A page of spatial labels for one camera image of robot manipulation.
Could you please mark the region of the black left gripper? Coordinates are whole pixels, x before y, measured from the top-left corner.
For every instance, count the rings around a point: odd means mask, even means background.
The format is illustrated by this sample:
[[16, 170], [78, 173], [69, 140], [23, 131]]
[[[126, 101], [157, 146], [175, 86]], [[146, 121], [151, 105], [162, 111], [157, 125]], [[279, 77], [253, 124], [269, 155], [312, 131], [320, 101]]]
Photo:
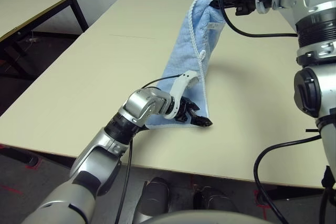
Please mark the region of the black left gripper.
[[174, 117], [174, 120], [185, 123], [188, 119], [187, 114], [191, 118], [191, 124], [199, 127], [210, 127], [213, 125], [212, 121], [204, 116], [198, 116], [196, 111], [200, 108], [192, 102], [189, 98], [181, 97], [179, 110]]

